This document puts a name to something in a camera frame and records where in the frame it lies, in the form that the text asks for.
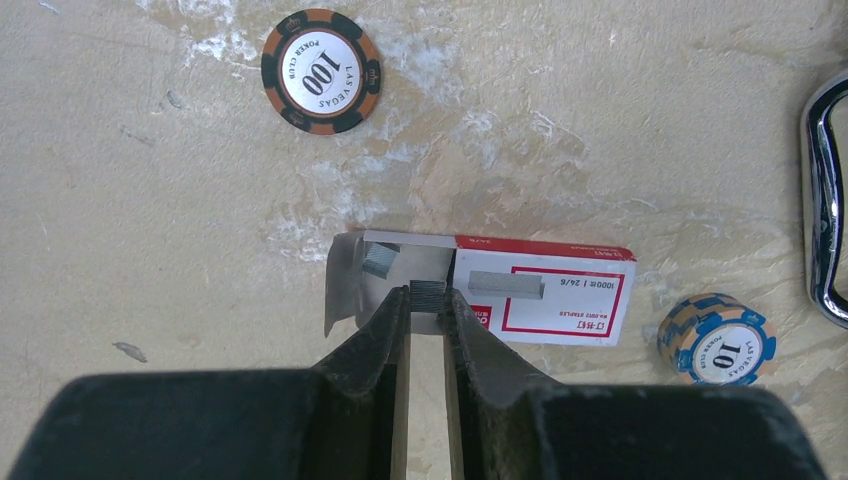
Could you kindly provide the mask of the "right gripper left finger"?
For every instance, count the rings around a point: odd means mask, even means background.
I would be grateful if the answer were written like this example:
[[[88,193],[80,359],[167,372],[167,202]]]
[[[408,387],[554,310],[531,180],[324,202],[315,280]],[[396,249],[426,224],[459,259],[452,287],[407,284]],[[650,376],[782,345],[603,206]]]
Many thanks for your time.
[[[401,479],[411,295],[307,369],[103,374],[51,401],[14,479]]]

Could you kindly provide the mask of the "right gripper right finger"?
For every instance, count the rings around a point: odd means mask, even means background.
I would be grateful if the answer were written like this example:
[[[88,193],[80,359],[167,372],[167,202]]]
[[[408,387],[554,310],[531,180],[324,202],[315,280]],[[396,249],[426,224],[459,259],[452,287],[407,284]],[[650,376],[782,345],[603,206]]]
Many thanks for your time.
[[[456,479],[822,479],[792,412],[746,386],[564,384],[485,329],[455,289],[442,311]]]

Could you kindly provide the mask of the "red staple box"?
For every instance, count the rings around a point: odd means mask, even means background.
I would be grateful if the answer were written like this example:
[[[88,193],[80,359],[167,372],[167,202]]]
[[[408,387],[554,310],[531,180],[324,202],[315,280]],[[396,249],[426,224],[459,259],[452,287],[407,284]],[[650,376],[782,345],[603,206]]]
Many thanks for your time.
[[[366,274],[372,242],[400,246],[388,278]],[[637,259],[623,247],[363,230],[338,234],[326,259],[324,330],[363,326],[388,291],[411,280],[458,290],[482,326],[503,341],[614,346]],[[413,313],[416,334],[438,335],[438,314]]]

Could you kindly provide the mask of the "staple strip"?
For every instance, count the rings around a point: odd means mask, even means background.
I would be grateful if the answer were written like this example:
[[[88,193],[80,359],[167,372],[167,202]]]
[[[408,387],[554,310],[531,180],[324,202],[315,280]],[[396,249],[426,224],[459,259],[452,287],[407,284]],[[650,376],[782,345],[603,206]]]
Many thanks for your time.
[[[440,280],[411,280],[409,282],[411,311],[439,314],[445,306],[447,283]]]
[[[399,253],[400,246],[397,244],[372,242],[366,252],[362,270],[366,274],[387,279],[391,266]]]

